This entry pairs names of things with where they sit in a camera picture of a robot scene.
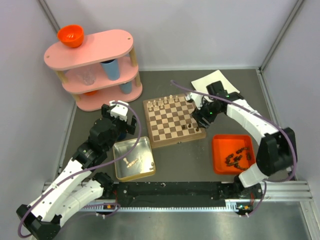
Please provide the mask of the white square plate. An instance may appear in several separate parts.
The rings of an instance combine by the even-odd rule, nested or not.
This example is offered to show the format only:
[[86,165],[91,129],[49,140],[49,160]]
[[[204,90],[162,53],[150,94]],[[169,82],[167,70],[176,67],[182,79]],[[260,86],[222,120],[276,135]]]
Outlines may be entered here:
[[220,70],[216,70],[206,76],[193,80],[191,82],[191,85],[196,91],[208,94],[208,90],[206,87],[209,84],[219,81],[222,83],[224,89],[228,93],[240,93],[240,91],[222,74]]

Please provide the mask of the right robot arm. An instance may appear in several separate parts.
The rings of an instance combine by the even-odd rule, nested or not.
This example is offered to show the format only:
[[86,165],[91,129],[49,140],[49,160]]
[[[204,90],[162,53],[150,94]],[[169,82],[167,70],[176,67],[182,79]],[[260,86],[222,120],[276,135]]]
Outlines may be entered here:
[[252,187],[288,167],[297,166],[295,132],[281,128],[254,110],[238,92],[228,92],[221,81],[207,85],[207,93],[191,91],[185,97],[194,103],[192,117],[200,128],[208,128],[218,114],[240,124],[257,142],[255,163],[234,177],[233,192],[245,198]]

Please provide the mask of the pink three-tier shelf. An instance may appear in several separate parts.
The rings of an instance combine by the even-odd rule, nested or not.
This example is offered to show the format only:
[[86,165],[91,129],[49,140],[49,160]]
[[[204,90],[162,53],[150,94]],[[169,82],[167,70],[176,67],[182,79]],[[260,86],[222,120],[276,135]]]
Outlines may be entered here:
[[[101,62],[113,59],[118,60],[120,77],[117,80],[109,80],[101,66]],[[46,50],[44,62],[55,71],[62,87],[75,99],[77,107],[86,112],[99,110],[102,104],[113,100],[134,101],[143,91],[134,38],[122,29],[86,35],[82,45],[77,48],[56,42]],[[85,85],[78,79],[76,70],[89,65],[94,70],[96,80],[92,85]],[[127,82],[132,82],[130,94],[124,94],[120,89],[120,85]],[[84,95],[91,91],[97,93]]]

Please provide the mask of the orange bowl on shelf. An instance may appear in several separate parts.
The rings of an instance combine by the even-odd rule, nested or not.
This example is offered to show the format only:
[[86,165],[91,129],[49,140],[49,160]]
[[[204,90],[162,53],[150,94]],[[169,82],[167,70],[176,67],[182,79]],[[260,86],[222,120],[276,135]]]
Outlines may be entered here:
[[84,41],[85,33],[82,26],[77,24],[67,25],[57,33],[58,40],[69,48],[78,48]]

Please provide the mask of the orange plastic tray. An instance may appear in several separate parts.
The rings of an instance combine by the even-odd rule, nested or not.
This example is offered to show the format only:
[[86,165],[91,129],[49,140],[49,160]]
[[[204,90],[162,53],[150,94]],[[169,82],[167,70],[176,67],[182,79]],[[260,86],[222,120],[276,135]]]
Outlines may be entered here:
[[217,134],[212,139],[213,170],[237,175],[256,163],[252,139],[244,134]]

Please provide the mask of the clear drinking glass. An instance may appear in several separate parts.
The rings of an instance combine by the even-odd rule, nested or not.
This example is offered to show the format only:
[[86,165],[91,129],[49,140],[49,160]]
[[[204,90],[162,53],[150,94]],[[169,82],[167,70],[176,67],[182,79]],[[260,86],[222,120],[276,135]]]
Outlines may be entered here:
[[82,66],[76,69],[76,76],[86,86],[93,85],[96,82],[94,69],[91,65]]

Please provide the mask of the tall blue cup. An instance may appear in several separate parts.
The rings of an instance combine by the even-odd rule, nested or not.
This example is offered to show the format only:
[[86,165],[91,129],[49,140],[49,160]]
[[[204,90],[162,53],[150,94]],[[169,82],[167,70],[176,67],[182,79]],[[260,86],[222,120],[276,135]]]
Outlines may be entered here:
[[119,63],[117,59],[103,61],[100,65],[109,80],[116,81],[120,78]]

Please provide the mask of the wooden chess board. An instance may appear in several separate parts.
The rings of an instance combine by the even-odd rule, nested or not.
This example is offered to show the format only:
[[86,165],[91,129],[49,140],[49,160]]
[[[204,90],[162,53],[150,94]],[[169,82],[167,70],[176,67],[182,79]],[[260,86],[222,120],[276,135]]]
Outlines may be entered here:
[[200,127],[196,131],[198,124],[192,117],[195,104],[187,102],[184,94],[173,95],[173,103],[169,103],[169,98],[164,96],[143,101],[151,147],[155,149],[204,139],[206,131]]

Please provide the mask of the small blue cup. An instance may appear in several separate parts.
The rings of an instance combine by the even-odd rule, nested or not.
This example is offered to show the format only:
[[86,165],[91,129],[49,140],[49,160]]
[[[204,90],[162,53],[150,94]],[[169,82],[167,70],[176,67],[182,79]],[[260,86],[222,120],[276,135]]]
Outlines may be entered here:
[[120,90],[122,91],[123,94],[128,95],[132,92],[132,82],[131,81],[123,83],[119,87],[120,87]]

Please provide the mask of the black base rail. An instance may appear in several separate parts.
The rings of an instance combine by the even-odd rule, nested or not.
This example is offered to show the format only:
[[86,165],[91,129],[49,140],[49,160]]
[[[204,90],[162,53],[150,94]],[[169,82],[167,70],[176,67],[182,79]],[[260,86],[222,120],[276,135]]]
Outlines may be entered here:
[[250,188],[237,183],[196,182],[119,182],[113,185],[122,207],[182,208],[221,207],[227,199],[250,198]]

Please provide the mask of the white king chess piece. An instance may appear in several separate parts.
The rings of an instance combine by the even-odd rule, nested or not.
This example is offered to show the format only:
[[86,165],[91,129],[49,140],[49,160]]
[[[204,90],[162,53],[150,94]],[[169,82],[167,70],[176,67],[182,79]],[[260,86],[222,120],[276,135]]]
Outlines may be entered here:
[[169,96],[169,103],[171,104],[171,103],[173,103],[173,102],[174,102],[173,96],[170,95],[170,96]]

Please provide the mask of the square metal tin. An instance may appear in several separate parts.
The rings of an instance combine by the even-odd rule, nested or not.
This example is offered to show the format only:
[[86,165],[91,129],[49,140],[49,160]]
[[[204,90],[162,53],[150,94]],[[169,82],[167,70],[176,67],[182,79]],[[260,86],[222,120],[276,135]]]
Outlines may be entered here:
[[[119,159],[114,163],[115,176],[121,182],[149,177],[156,173],[150,139],[144,136],[139,139],[137,145],[134,143],[136,143],[136,139],[130,139],[117,142],[112,147],[114,158]],[[127,168],[123,158],[127,158],[129,163],[135,159],[138,159],[138,162]],[[150,171],[151,163],[154,163],[155,170]]]

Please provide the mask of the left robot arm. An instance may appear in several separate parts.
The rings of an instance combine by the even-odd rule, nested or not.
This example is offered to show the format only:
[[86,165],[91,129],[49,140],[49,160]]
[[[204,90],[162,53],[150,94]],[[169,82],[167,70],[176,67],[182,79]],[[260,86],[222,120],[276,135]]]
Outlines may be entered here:
[[88,139],[77,148],[60,175],[37,199],[16,210],[20,219],[17,229],[20,238],[26,238],[21,232],[26,228],[37,240],[52,240],[88,203],[113,194],[113,182],[103,172],[96,173],[82,189],[73,190],[96,169],[106,166],[107,153],[121,135],[134,135],[136,128],[141,128],[136,112],[128,123],[129,111],[133,111],[130,105],[120,100],[101,107],[102,117],[94,122]]

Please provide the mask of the light piece lying in tin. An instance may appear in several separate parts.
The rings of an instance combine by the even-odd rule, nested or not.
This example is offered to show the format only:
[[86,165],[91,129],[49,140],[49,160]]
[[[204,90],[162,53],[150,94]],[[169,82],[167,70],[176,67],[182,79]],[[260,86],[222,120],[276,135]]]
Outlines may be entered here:
[[135,165],[136,164],[136,162],[138,162],[138,158],[136,158],[135,160],[133,160],[133,161],[131,161],[131,162],[129,162],[128,164],[127,164],[127,166],[126,166],[126,168],[128,169],[128,168],[130,168],[130,167],[132,167],[133,165]]

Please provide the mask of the dark piece in tin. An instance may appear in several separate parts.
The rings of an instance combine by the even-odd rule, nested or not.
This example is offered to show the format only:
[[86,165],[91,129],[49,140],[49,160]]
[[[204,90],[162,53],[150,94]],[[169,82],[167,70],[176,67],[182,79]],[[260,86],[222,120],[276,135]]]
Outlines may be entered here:
[[156,169],[155,164],[152,162],[149,170],[154,171],[155,169]]

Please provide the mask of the orange bowl under shelf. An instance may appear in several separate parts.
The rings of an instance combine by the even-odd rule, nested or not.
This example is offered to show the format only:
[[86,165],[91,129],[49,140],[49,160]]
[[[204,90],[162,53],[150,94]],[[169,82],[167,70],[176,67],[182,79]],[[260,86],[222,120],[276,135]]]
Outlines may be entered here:
[[97,92],[98,92],[97,90],[89,91],[89,92],[85,92],[84,95],[85,95],[85,96],[93,96],[93,95],[95,95]]

